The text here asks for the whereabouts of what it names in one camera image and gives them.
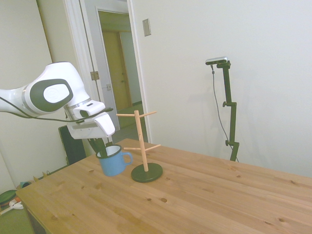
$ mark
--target wooden dowel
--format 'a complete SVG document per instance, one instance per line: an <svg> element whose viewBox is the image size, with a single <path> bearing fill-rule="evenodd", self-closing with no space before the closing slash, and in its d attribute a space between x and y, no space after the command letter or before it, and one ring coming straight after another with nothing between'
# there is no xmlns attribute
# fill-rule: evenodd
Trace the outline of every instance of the wooden dowel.
<svg viewBox="0 0 312 234"><path fill-rule="evenodd" d="M141 150L141 148L127 148L127 147L125 147L125 148L123 148L124 150Z"/></svg>
<svg viewBox="0 0 312 234"><path fill-rule="evenodd" d="M134 117L134 114L116 114L116 116Z"/></svg>
<svg viewBox="0 0 312 234"><path fill-rule="evenodd" d="M148 172L148 165L147 165L147 160L146 160L142 126L141 126L140 114L139 114L138 110L135 110L135 118L136 118L136 128L137 128L138 140L140 142L140 148L141 148L141 153L142 153L144 171Z"/></svg>
<svg viewBox="0 0 312 234"><path fill-rule="evenodd" d="M155 145L155 146L153 146L153 147L151 147L151 148L145 149L145 151L152 150L152 149L154 149L154 148L156 148L156 147L159 147L159 146L160 146L160 145Z"/></svg>
<svg viewBox="0 0 312 234"><path fill-rule="evenodd" d="M149 116L149 115L155 114L155 113L157 113L157 111L153 111L153 112L150 112L150 113L147 113L147 114L142 114L142 115L140 115L140 118L144 117L144 116Z"/></svg>

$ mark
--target cord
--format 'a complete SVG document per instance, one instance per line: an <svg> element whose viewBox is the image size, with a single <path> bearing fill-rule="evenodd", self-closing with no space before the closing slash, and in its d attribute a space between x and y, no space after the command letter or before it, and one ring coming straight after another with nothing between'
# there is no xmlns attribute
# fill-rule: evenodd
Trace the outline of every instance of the cord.
<svg viewBox="0 0 312 234"><path fill-rule="evenodd" d="M76 120L63 120L63 119L56 119L56 118L40 118L40 117L33 117L29 114L27 114L26 112L24 112L22 109L20 109L19 107L17 107L16 105L14 105L13 103L9 102L8 100L0 97L0 99L2 101L5 101L6 103L8 103L9 105L13 106L15 109L17 109L18 111L20 111L21 113L23 113L24 115L26 116L22 116L22 115L19 115L19 114L16 114L16 113L13 113L13 112L7 112L7 113L10 113L10 114L13 114L15 116L18 116L18 117L21 117L21 118L34 118L34 119L40 119L40 120L49 120L49 121L58 121L58 122L66 122L66 123L72 123L72 122L79 122L79 121L83 121L85 119L88 119L88 118L93 118L103 112L108 112L108 111L111 111L112 108L105 108L104 110L94 114L94 115L91 115L91 116L88 116L88 117L85 117L85 118L80 118L80 119L76 119Z"/></svg>
<svg viewBox="0 0 312 234"><path fill-rule="evenodd" d="M218 101L217 101L216 95L215 95L215 71L214 71L214 67L213 67L212 65L210 65L210 66L211 66L211 69L212 69L212 71L213 71L212 74L213 74L214 99L215 99L215 103L216 103L216 109L217 109L217 111L218 111L219 122L220 122L220 124L221 124L222 130L223 130L223 132L224 132L224 134L225 134L226 139L229 141L228 135L226 134L226 132L225 132L225 130L224 130L224 127L223 127L223 124L222 124L222 121L221 121L221 118L220 118L220 112L219 112Z"/></svg>

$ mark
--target blue mug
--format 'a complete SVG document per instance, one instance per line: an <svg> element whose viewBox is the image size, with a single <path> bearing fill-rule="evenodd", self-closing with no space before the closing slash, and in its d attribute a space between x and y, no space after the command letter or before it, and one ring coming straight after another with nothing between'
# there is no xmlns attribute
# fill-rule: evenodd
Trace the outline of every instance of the blue mug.
<svg viewBox="0 0 312 234"><path fill-rule="evenodd" d="M111 145L106 147L107 157L101 157L100 153L97 153L97 158L101 163L102 170L106 176L116 176L122 173L127 165L133 162L131 153L122 152L120 145ZM123 156L129 155L130 162L126 163Z"/></svg>

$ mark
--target ceiling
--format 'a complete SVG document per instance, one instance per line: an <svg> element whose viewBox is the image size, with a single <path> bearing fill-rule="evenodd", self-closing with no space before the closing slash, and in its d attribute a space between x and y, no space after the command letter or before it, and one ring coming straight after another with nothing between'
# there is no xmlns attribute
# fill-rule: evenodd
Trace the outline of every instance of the ceiling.
<svg viewBox="0 0 312 234"><path fill-rule="evenodd" d="M99 11L99 19L101 26L106 24L130 26L129 15Z"/></svg>

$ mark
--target wood grain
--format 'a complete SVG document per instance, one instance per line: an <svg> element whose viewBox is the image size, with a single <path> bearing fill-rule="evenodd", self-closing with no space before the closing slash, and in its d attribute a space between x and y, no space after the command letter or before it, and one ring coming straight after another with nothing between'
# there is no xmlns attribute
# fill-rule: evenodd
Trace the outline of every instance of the wood grain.
<svg viewBox="0 0 312 234"><path fill-rule="evenodd" d="M142 157L131 153L133 164L117 176L90 156L18 196L52 234L312 233L312 178L160 146L147 159L163 175L137 183L130 174Z"/></svg>

